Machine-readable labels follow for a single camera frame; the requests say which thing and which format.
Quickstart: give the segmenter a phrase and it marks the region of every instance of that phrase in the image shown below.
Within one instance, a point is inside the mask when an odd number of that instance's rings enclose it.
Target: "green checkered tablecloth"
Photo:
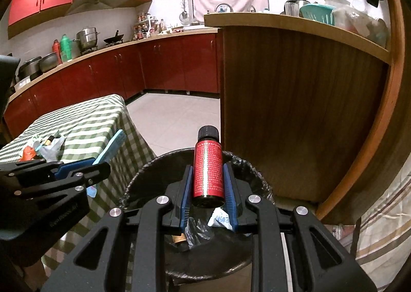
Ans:
[[[67,163],[97,157],[119,129],[124,130],[127,139],[110,162],[110,177],[99,183],[95,198],[88,198],[89,214],[42,258],[48,276],[94,224],[118,205],[128,183],[155,154],[136,130],[123,98],[118,95],[92,99],[43,115],[0,150],[0,163],[16,161],[19,151],[34,134],[44,138],[59,130],[66,140],[58,159]]]

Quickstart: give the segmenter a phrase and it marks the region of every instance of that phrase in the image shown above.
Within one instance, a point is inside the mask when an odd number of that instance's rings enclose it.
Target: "tile floor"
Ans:
[[[172,94],[145,94],[127,109],[137,130],[159,156],[171,150],[194,147],[201,126],[220,131],[220,100]],[[251,265],[227,277],[183,285],[180,292],[249,292]]]

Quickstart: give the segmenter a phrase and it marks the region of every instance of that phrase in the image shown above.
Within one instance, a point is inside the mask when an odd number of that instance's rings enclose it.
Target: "range hood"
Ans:
[[[118,8],[128,0],[73,0],[73,4],[66,15],[81,13],[91,10]]]

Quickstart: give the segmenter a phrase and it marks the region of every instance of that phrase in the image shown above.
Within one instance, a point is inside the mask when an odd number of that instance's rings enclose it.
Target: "red thermos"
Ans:
[[[225,202],[223,154],[219,133],[214,126],[203,126],[194,151],[193,205],[220,207]]]
[[[53,46],[51,47],[51,49],[54,53],[57,54],[58,63],[61,65],[63,63],[63,61],[61,60],[61,56],[60,56],[60,52],[61,52],[60,43],[58,42],[57,39],[54,41]]]

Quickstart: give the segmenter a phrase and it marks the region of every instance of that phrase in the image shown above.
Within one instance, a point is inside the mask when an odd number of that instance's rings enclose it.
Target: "trash can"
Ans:
[[[273,201],[272,189],[262,175],[247,161],[230,152],[223,152],[223,162],[231,162],[234,176],[247,181],[253,193]],[[194,148],[175,150],[147,163],[132,179],[120,207],[141,208],[149,200],[163,195],[167,186],[182,179],[186,165],[193,165]],[[225,228],[208,227],[214,209],[191,207],[190,233],[196,243],[189,251],[179,252],[164,238],[166,274],[174,285],[217,279],[242,269],[251,263],[252,236],[234,234]]]

